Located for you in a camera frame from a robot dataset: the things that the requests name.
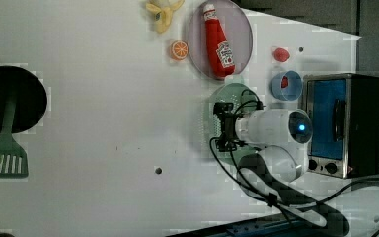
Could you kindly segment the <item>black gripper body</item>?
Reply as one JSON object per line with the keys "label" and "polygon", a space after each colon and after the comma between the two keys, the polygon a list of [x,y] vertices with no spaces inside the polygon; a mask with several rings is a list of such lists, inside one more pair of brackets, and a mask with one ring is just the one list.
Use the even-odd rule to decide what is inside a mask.
{"label": "black gripper body", "polygon": [[217,102],[213,107],[213,113],[220,122],[221,134],[216,141],[216,147],[220,152],[236,151],[238,146],[246,145],[236,134],[235,124],[238,115],[232,112],[233,106],[233,103]]}

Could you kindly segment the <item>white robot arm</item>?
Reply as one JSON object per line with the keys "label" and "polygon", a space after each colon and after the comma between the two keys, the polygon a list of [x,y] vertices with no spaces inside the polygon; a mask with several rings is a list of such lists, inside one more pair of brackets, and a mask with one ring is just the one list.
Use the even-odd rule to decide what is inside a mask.
{"label": "white robot arm", "polygon": [[306,148],[313,135],[304,111],[265,110],[261,102],[248,101],[238,108],[217,102],[212,113],[219,120],[220,134],[210,139],[210,148],[229,154],[236,170],[232,179],[248,196],[327,235],[349,233],[344,214],[291,186],[306,172]]}

